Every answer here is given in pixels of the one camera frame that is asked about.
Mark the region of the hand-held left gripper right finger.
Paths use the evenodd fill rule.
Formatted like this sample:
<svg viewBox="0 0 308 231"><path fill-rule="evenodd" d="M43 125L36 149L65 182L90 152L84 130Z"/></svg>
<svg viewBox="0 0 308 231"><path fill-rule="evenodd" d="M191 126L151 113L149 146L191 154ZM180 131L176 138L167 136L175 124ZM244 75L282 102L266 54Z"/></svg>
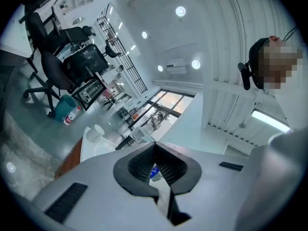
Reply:
<svg viewBox="0 0 308 231"><path fill-rule="evenodd" d="M201 178L201 166L194 159L159 142L154 146L154 159L169 186L168 192L160 197L165 204L167 219L174 226L180 225L191 216L180 211L176 196L192 191Z"/></svg>

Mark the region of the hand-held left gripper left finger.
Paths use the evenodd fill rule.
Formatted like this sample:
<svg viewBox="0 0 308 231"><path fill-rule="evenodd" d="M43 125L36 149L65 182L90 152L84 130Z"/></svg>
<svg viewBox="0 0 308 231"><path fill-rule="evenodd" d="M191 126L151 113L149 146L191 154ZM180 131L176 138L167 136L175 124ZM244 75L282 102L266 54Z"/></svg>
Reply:
<svg viewBox="0 0 308 231"><path fill-rule="evenodd" d="M151 142L120 158L114 165L113 175L117 183L133 196L158 197L158 189L149 184L154 164L155 143Z"/></svg>

